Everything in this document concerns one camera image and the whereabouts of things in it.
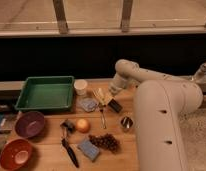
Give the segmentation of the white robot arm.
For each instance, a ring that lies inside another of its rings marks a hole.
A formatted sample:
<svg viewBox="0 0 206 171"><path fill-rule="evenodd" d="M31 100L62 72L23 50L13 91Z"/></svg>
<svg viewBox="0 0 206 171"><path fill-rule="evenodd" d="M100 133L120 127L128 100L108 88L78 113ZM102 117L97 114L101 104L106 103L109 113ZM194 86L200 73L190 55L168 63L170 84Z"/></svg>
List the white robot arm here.
<svg viewBox="0 0 206 171"><path fill-rule="evenodd" d="M201 106L206 62L189 79L148 70L126 59L118 60L115 70L109 85L113 96L131 79L139 83L133 112L140 171L189 171L178 116Z"/></svg>

